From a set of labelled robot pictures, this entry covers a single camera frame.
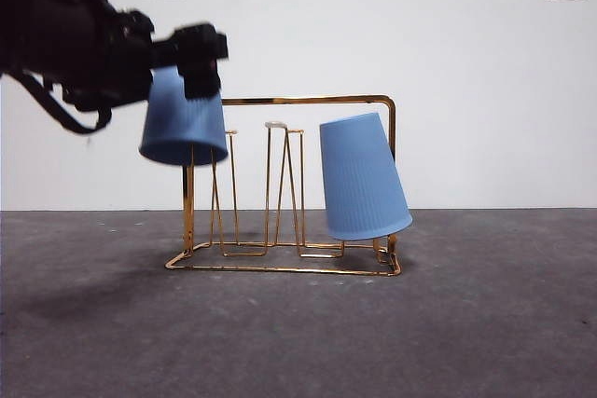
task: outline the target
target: cup rack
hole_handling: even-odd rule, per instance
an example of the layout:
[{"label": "cup rack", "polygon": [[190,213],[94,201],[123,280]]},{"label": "cup rack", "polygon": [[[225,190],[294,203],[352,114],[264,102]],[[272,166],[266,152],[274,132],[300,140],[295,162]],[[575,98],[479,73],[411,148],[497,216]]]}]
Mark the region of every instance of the cup rack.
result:
[{"label": "cup rack", "polygon": [[[226,99],[222,101],[224,106],[247,106],[247,105],[267,105],[267,104],[341,104],[341,103],[382,103],[389,110],[388,123],[388,143],[394,158],[396,158],[396,106],[394,102],[384,95],[358,95],[343,97],[311,97],[311,98],[260,98],[260,99]],[[232,176],[232,196],[234,212],[234,240],[224,239],[224,229],[222,224],[222,211],[220,209],[220,200],[218,193],[218,184],[216,176],[216,164],[212,161],[212,204],[211,204],[211,222],[209,230],[209,239],[207,241],[195,244],[195,208],[194,208],[194,187],[195,187],[195,165],[191,154],[191,163],[183,167],[183,215],[184,215],[184,235],[183,251],[170,259],[165,267],[168,269],[194,269],[194,270],[231,270],[231,271],[260,271],[260,272],[311,272],[311,273],[331,273],[331,274],[353,274],[369,276],[395,276],[400,274],[401,267],[396,255],[397,236],[396,233],[384,238],[376,238],[371,243],[360,243],[362,241],[338,241],[338,242],[311,242],[307,240],[307,224],[305,211],[304,194],[304,130],[289,129],[285,123],[270,121],[265,124],[268,132],[268,156],[267,156],[267,178],[266,178],[266,198],[263,239],[262,240],[242,240],[239,211],[237,205],[237,186],[236,186],[236,167],[234,160],[234,139],[237,134],[235,130],[228,130],[229,155],[231,162]],[[282,168],[280,171],[280,184],[278,188],[278,201],[276,205],[275,230],[273,239],[270,238],[271,224],[271,142],[272,135],[275,132],[281,132],[284,136],[284,147],[282,155]],[[296,183],[294,180],[293,163],[291,159],[291,139],[298,137],[300,153],[300,206],[297,205]],[[288,170],[290,183],[290,198],[292,201],[292,218],[294,239],[280,240],[280,216],[282,209],[282,196],[284,190],[285,170]],[[209,248],[219,247],[221,256],[227,259],[234,257],[265,257],[271,252],[271,249],[278,247],[295,247],[297,251],[297,260],[306,258],[342,258],[348,250],[367,250],[375,256],[375,261],[382,266],[382,270],[351,270],[346,268],[307,268],[304,266],[234,266],[234,265],[199,265],[193,263],[193,257],[196,252],[204,251]]]}]

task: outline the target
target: gray floor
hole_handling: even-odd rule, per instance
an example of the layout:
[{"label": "gray floor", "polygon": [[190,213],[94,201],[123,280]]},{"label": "gray floor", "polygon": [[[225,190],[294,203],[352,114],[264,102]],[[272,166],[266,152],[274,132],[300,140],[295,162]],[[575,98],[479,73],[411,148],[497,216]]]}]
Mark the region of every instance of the gray floor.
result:
[{"label": "gray floor", "polygon": [[3,213],[3,396],[597,396],[597,210],[417,211],[394,278],[171,272],[180,218]]}]

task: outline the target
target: upside-down cup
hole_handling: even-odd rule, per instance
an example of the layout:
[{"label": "upside-down cup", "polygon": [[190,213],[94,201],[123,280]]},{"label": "upside-down cup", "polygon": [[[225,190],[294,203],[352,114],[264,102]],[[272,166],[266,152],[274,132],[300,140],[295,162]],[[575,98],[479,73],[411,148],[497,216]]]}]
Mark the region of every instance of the upside-down cup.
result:
[{"label": "upside-down cup", "polygon": [[369,240],[412,223],[390,146],[377,113],[320,125],[329,235]]},{"label": "upside-down cup", "polygon": [[207,165],[228,155],[219,93],[185,98],[184,79],[176,67],[158,69],[149,93],[139,152],[169,165]]}]

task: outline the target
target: white wall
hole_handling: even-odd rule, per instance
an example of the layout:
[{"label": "white wall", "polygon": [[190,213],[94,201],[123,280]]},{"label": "white wall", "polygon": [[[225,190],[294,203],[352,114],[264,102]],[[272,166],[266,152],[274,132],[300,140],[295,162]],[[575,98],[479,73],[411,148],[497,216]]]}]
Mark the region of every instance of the white wall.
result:
[{"label": "white wall", "polygon": [[[597,206],[595,0],[111,1],[147,13],[156,36],[195,21],[225,32],[226,97],[393,97],[413,208]],[[137,153],[144,104],[81,138],[14,83],[3,90],[5,210],[180,208],[179,170]],[[265,119],[304,126],[312,143],[319,121],[357,112],[227,109],[243,136],[242,205],[262,206]],[[316,145],[308,153],[308,202],[321,206]]]}]

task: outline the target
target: black cable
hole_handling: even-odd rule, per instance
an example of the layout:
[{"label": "black cable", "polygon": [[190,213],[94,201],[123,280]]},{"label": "black cable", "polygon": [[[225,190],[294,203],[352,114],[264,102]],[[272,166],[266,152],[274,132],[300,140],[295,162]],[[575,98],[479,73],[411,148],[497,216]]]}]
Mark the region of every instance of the black cable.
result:
[{"label": "black cable", "polygon": [[32,76],[18,72],[8,72],[10,76],[19,81],[32,97],[44,110],[54,119],[58,120],[63,128],[76,134],[92,134],[107,126],[112,119],[112,110],[109,107],[98,109],[98,119],[95,128],[88,128],[81,125],[74,117],[64,110],[47,92],[44,87]]}]

